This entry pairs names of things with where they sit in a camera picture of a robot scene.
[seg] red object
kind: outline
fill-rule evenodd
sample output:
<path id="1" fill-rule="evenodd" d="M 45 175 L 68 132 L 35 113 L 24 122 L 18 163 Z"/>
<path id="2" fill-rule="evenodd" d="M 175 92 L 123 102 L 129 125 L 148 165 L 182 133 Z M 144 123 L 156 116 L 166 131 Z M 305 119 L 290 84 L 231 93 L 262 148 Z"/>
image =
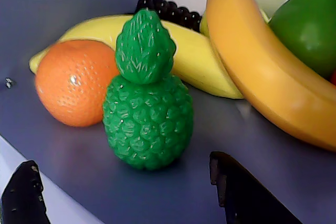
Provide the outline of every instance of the red object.
<path id="1" fill-rule="evenodd" d="M 336 70 L 334 71 L 334 73 L 332 74 L 331 80 L 330 82 L 334 85 L 336 85 Z"/>

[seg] black object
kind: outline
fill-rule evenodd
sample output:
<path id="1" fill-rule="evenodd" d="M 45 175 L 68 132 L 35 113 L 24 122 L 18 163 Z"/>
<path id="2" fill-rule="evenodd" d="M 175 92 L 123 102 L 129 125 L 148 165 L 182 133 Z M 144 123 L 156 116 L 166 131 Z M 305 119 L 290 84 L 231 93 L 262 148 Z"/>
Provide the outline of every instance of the black object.
<path id="1" fill-rule="evenodd" d="M 139 0 L 135 13 L 140 9 L 147 8 L 149 10 L 155 10 L 161 20 L 166 20 L 180 26 L 192 29 L 196 32 L 200 32 L 199 26 L 202 17 L 198 12 L 189 12 L 185 6 L 178 7 L 174 1 L 166 0 Z"/>
<path id="2" fill-rule="evenodd" d="M 1 223 L 50 224 L 42 191 L 37 164 L 32 160 L 21 163 L 1 196 Z"/>
<path id="3" fill-rule="evenodd" d="M 158 13 L 160 19 L 167 20 L 168 3 L 165 0 L 153 0 L 154 9 Z"/>
<path id="4" fill-rule="evenodd" d="M 192 21 L 192 29 L 196 32 L 200 32 L 199 26 L 201 24 L 202 17 L 199 15 L 198 12 L 191 12 L 191 21 Z"/>
<path id="5" fill-rule="evenodd" d="M 249 171 L 223 152 L 210 154 L 210 180 L 227 224 L 302 224 Z"/>
<path id="6" fill-rule="evenodd" d="M 137 13 L 139 10 L 147 8 L 149 10 L 154 10 L 154 4 L 152 0 L 138 0 L 138 3 L 136 5 L 135 13 Z"/>

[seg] gray surface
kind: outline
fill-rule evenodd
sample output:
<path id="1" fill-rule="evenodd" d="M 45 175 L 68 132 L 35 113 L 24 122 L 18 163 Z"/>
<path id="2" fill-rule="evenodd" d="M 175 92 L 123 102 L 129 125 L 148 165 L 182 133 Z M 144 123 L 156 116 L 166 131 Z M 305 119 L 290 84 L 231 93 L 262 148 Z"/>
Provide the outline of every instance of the gray surface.
<path id="1" fill-rule="evenodd" d="M 182 159 L 158 173 L 118 161 L 101 124 L 63 126 L 40 104 L 26 65 L 12 75 L 18 86 L 1 93 L 0 130 L 26 158 L 105 223 L 222 223 L 209 183 L 210 151 L 225 151 L 252 172 L 303 223 L 334 223 L 336 156 L 291 138 L 245 101 L 190 88 L 195 131 Z"/>
<path id="2" fill-rule="evenodd" d="M 335 223 L 336 155 L 288 136 L 244 101 L 190 89 L 195 132 L 182 159 L 142 173 L 117 160 L 101 124 L 66 127 L 43 108 L 28 60 L 69 26 L 129 12 L 137 0 L 0 0 L 0 133 L 51 180 L 105 223 L 223 223 L 209 183 L 210 151 L 225 151 L 249 169 L 303 223 Z"/>

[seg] gray wall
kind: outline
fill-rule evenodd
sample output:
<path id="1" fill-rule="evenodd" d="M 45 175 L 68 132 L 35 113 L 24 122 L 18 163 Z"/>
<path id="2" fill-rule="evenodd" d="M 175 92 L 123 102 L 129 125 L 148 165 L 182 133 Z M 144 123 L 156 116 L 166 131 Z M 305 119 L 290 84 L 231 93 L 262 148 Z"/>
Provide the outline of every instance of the gray wall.
<path id="1" fill-rule="evenodd" d="M 26 64 L 67 28 L 95 16 L 132 12 L 137 0 L 0 0 L 0 78 Z"/>

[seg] toy green pepper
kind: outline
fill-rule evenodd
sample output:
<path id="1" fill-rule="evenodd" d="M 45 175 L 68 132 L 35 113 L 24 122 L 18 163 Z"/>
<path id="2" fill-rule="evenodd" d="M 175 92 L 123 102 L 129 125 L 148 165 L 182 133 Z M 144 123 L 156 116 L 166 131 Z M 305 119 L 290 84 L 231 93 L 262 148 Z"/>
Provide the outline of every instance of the toy green pepper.
<path id="1" fill-rule="evenodd" d="M 175 51 L 155 11 L 137 12 L 117 38 L 120 75 L 108 87 L 103 123 L 116 156 L 138 169 L 169 165 L 193 133 L 192 98 L 170 74 Z"/>
<path id="2" fill-rule="evenodd" d="M 330 78 L 336 69 L 336 0 L 288 0 L 269 26 L 303 63 Z"/>

